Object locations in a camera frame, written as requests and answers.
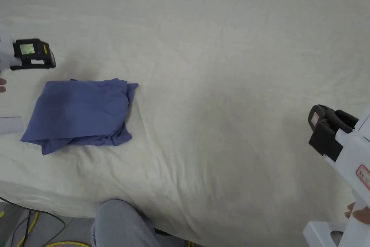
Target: cable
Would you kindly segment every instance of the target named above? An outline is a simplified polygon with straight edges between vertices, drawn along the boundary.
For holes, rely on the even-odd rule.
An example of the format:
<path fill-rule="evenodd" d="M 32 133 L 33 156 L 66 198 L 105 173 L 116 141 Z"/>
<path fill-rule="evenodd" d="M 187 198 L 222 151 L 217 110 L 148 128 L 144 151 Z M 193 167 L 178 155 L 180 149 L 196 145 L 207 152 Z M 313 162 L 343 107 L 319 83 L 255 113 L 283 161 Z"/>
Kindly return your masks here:
<path fill-rule="evenodd" d="M 26 221 L 28 219 L 28 216 L 25 218 L 25 219 L 23 219 L 22 221 L 20 221 L 19 223 L 18 223 L 18 225 L 16 226 L 16 228 L 14 229 L 14 231 L 13 231 L 13 234 L 12 234 L 12 240 L 11 240 L 11 242 L 10 242 L 10 247 L 13 247 L 13 242 L 14 242 L 14 235 L 16 234 L 16 232 L 17 232 L 17 230 L 20 228 L 20 226 Z"/>
<path fill-rule="evenodd" d="M 35 226 L 35 223 L 36 223 L 36 221 L 37 221 L 37 218 L 38 218 L 38 215 L 40 214 L 39 212 L 33 212 L 32 214 L 31 214 L 31 216 L 32 215 L 34 215 L 35 214 L 35 218 L 33 219 L 33 221 L 32 221 L 32 224 L 31 224 L 31 227 L 30 227 L 30 229 L 28 230 L 28 233 L 30 233 L 31 232 L 31 230 L 33 229 L 33 227 Z M 20 225 L 22 225 L 22 223 L 24 222 L 24 221 L 26 221 L 27 220 L 27 218 L 25 218 L 25 219 L 23 219 L 17 226 L 16 226 L 16 228 L 14 229 L 14 232 L 13 232 L 13 235 L 12 235 L 12 241 L 10 242 L 10 247 L 12 247 L 13 246 L 13 241 L 14 241 L 14 234 L 16 233 L 16 231 L 17 231 L 17 229 L 20 227 Z M 25 237 L 23 237 L 22 239 L 21 239 L 21 241 L 18 243 L 18 245 L 17 245 L 17 247 L 20 247 L 21 245 L 22 245 L 22 243 L 23 243 L 23 241 L 25 240 Z"/>
<path fill-rule="evenodd" d="M 64 245 L 64 244 L 79 245 L 82 247 L 91 247 L 90 245 L 84 244 L 82 242 L 77 242 L 77 241 L 61 241 L 61 242 L 51 243 L 45 247 L 53 247 L 53 246 Z"/>
<path fill-rule="evenodd" d="M 25 206 L 21 206 L 21 205 L 18 205 L 18 204 L 15 204 L 15 203 L 13 203 L 13 202 L 11 202 L 11 201 L 8 201 L 7 199 L 4 199 L 4 198 L 2 198 L 2 197 L 0 197 L 0 200 L 3 200 L 4 202 L 6 202 L 6 203 L 9 203 L 9 204 L 12 204 L 12 205 L 15 205 L 15 206 L 17 206 L 17 207 L 20 207 L 21 209 L 26 209 L 26 210 L 29 210 L 30 211 L 30 213 L 29 213 L 29 216 L 27 217 L 27 218 L 25 218 L 25 219 L 23 219 L 19 224 L 18 224 L 18 226 L 15 228 L 15 230 L 14 230 L 14 232 L 13 232 L 13 235 L 12 235 L 12 241 L 10 242 L 10 247 L 12 247 L 12 245 L 13 245 L 13 241 L 14 241 L 14 234 L 15 234 L 15 232 L 16 232 L 16 230 L 20 227 L 20 225 L 24 222 L 24 221 L 26 221 L 27 220 L 27 225 L 29 224 L 29 220 L 30 220 L 30 217 L 33 215 L 33 214 L 31 214 L 31 210 L 30 209 L 28 209 L 27 207 L 25 207 Z M 77 241 L 61 241 L 61 242 L 55 242 L 55 243 L 51 243 L 51 244 L 49 244 L 51 241 L 53 241 L 58 235 L 60 235 L 63 231 L 64 231 L 64 229 L 65 229 L 65 222 L 62 220 L 62 219 L 60 219 L 58 216 L 56 216 L 56 215 L 54 215 L 54 214 L 51 214 L 51 213 L 49 213 L 49 212 L 44 212 L 44 211 L 42 211 L 42 210 L 33 210 L 34 212 L 36 212 L 36 216 L 35 216 L 35 218 L 33 219 L 33 222 L 32 222 L 32 224 L 31 224 L 31 227 L 30 227 L 30 229 L 28 230 L 28 227 L 27 227 L 27 229 L 26 229 L 26 231 L 28 230 L 28 233 L 27 233 L 27 235 L 30 233 L 30 231 L 32 230 L 32 228 L 33 228 L 33 226 L 35 226 L 35 223 L 36 223 L 36 220 L 37 220 L 37 218 L 38 218 L 38 215 L 39 215 L 39 213 L 45 213 L 45 214 L 48 214 L 48 215 L 50 215 L 50 216 L 52 216 L 52 217 L 54 217 L 54 218 L 56 218 L 56 219 L 58 219 L 60 222 L 62 222 L 63 223 L 63 228 L 55 235 L 55 236 L 53 236 L 51 239 L 49 239 L 48 240 L 48 242 L 47 243 L 45 243 L 45 244 L 43 244 L 42 245 L 42 247 L 53 247 L 53 246 L 58 246 L 58 245 L 64 245 L 64 244 L 71 244 L 71 245 L 78 245 L 78 246 L 81 246 L 81 247 L 91 247 L 90 245 L 87 245 L 87 244 L 84 244 L 84 243 L 82 243 L 82 242 L 77 242 Z M 26 239 L 27 239 L 27 236 L 25 235 L 25 237 L 24 238 L 22 238 L 22 240 L 21 240 L 21 242 L 18 244 L 18 246 L 17 247 L 20 247 L 20 244 L 22 243 L 22 241 L 26 241 Z"/>
<path fill-rule="evenodd" d="M 32 211 L 28 211 L 28 217 L 27 217 L 27 226 L 26 226 L 26 234 L 25 234 L 25 239 L 23 241 L 22 247 L 25 246 L 27 238 L 28 238 L 28 227 L 30 226 L 30 220 L 31 220 L 31 213 Z"/>
<path fill-rule="evenodd" d="M 24 206 L 21 206 L 21 205 L 19 205 L 19 204 L 15 204 L 15 203 L 13 203 L 13 202 L 11 202 L 11 201 L 8 201 L 7 199 L 4 199 L 4 198 L 2 198 L 2 197 L 0 197 L 0 200 L 3 200 L 4 202 L 6 202 L 6 203 L 9 203 L 9 204 L 13 204 L 13 205 L 15 205 L 15 206 L 17 206 L 17 207 L 20 207 L 21 209 L 26 209 L 26 210 L 30 210 L 30 209 L 28 209 L 27 207 L 24 207 Z M 44 211 L 42 211 L 42 210 L 35 210 L 35 209 L 33 209 L 33 211 L 36 211 L 36 212 L 42 212 L 42 213 L 45 213 L 45 214 L 48 214 L 48 215 L 50 215 L 50 216 L 52 216 L 52 217 L 54 217 L 54 218 L 56 218 L 56 219 L 58 219 L 60 222 L 62 222 L 63 223 L 63 228 L 55 235 L 55 236 L 53 236 L 47 243 L 45 243 L 42 247 L 46 247 L 52 240 L 54 240 L 58 235 L 60 235 L 63 231 L 64 231 L 64 229 L 65 229 L 65 222 L 62 220 L 62 219 L 60 219 L 58 216 L 56 216 L 56 215 L 54 215 L 54 214 L 51 214 L 51 213 L 49 213 L 49 212 L 44 212 Z"/>

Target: human hand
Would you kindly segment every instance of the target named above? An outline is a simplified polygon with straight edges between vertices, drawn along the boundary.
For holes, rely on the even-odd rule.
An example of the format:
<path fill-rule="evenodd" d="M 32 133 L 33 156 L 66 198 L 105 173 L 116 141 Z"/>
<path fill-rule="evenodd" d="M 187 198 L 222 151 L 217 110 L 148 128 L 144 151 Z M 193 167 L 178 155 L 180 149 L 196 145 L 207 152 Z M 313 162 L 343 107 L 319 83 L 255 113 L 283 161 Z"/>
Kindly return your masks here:
<path fill-rule="evenodd" d="M 6 91 L 6 88 L 1 86 L 1 85 L 5 85 L 6 84 L 6 80 L 5 79 L 2 79 L 0 78 L 0 93 L 3 93 Z"/>
<path fill-rule="evenodd" d="M 352 211 L 353 211 L 353 207 L 354 207 L 354 202 L 347 206 L 347 208 L 349 209 L 349 211 L 345 213 L 345 216 L 347 218 L 350 218 Z M 370 225 L 370 209 L 368 207 L 365 207 L 364 209 L 353 212 L 353 216 L 360 222 L 363 222 L 366 225 Z"/>

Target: black cable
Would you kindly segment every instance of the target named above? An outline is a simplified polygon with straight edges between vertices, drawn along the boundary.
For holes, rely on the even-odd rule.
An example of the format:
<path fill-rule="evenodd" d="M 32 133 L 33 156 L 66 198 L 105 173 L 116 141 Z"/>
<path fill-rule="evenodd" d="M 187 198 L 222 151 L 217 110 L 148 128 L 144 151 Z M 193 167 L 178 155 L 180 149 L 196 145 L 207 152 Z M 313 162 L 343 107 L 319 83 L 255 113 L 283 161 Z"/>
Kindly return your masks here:
<path fill-rule="evenodd" d="M 28 217 L 27 217 L 27 226 L 26 226 L 25 240 L 22 243 L 22 247 L 25 247 L 25 244 L 26 244 L 26 241 L 27 241 L 27 238 L 28 238 L 28 229 L 30 227 L 31 213 L 32 213 L 32 211 L 29 210 L 28 211 Z"/>
<path fill-rule="evenodd" d="M 3 200 L 4 202 L 6 202 L 6 203 L 9 203 L 9 204 L 12 204 L 12 205 L 15 205 L 15 206 L 17 206 L 17 207 L 20 207 L 21 209 L 26 209 L 26 210 L 30 210 L 29 208 L 27 208 L 27 207 L 24 207 L 24 206 L 21 206 L 21 205 L 19 205 L 19 204 L 15 204 L 15 203 L 12 203 L 11 201 L 8 201 L 7 199 L 4 199 L 4 198 L 2 198 L 2 197 L 0 197 L 0 200 Z M 36 210 L 36 209 L 33 209 L 33 211 L 35 211 L 35 212 L 41 212 L 41 213 L 45 213 L 45 214 L 48 214 L 48 215 L 50 215 L 50 216 L 52 216 L 52 217 L 54 217 L 54 218 L 56 218 L 56 219 L 58 219 L 59 221 L 61 221 L 62 223 L 63 223 L 63 228 L 55 235 L 55 236 L 53 236 L 47 243 L 45 243 L 42 247 L 44 247 L 44 246 L 46 246 L 47 244 L 49 244 L 51 241 L 53 241 L 58 235 L 60 235 L 63 231 L 64 231 L 64 229 L 65 229 L 65 222 L 62 220 L 62 219 L 60 219 L 58 216 L 56 216 L 56 215 L 54 215 L 54 214 L 51 214 L 51 213 L 49 213 L 49 212 L 44 212 L 44 211 L 42 211 L 42 210 Z"/>
<path fill-rule="evenodd" d="M 19 222 L 19 224 L 16 226 L 16 228 L 14 229 L 13 231 L 13 234 L 12 234 L 12 240 L 10 241 L 10 247 L 13 247 L 13 243 L 14 243 L 14 236 L 17 232 L 17 230 L 19 229 L 19 227 L 29 218 L 29 216 L 27 216 L 25 219 L 23 219 L 22 221 Z"/>

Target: person's knee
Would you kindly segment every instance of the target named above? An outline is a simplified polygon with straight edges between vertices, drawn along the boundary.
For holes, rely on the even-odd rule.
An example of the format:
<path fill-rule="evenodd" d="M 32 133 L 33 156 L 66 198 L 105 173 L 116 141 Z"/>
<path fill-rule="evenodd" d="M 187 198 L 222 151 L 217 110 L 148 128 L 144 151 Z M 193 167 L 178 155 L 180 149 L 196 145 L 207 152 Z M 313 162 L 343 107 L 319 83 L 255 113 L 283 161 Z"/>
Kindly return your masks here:
<path fill-rule="evenodd" d="M 99 207 L 97 217 L 116 218 L 138 215 L 136 210 L 127 202 L 121 200 L 109 200 Z"/>

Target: crumpled fabric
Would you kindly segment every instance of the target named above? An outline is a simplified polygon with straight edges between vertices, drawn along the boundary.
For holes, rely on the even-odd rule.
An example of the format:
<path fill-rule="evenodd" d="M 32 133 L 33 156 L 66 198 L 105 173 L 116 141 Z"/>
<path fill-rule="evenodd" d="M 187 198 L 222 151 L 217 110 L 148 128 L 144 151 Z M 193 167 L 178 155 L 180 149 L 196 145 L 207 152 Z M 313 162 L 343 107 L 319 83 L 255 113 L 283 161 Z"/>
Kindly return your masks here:
<path fill-rule="evenodd" d="M 125 120 L 137 83 L 49 81 L 37 99 L 22 142 L 41 145 L 42 154 L 66 145 L 120 145 L 132 136 Z"/>

